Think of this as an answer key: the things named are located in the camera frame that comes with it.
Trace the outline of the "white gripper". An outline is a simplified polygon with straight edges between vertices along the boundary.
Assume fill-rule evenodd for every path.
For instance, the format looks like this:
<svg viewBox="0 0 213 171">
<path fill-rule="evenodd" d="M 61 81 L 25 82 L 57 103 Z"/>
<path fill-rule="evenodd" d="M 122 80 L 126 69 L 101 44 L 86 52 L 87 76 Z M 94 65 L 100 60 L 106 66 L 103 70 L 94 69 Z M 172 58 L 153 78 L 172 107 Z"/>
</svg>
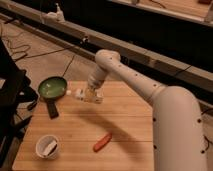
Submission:
<svg viewBox="0 0 213 171">
<path fill-rule="evenodd" d="M 97 92 L 95 89 L 87 87 L 83 91 L 83 100 L 85 102 L 100 104 L 103 101 L 103 96 Z"/>
</svg>

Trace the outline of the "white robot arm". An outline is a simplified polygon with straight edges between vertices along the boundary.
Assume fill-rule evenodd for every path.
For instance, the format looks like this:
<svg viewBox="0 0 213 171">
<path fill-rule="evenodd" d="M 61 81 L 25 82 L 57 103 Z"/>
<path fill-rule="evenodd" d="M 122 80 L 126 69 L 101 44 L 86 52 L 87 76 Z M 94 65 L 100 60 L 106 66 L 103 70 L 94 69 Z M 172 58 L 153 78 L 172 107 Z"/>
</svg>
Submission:
<svg viewBox="0 0 213 171">
<path fill-rule="evenodd" d="M 86 101 L 96 100 L 96 90 L 112 72 L 152 106 L 154 171 L 207 171 L 201 109 L 189 90 L 136 72 L 120 62 L 116 51 L 102 49 L 95 61 L 84 91 Z"/>
</svg>

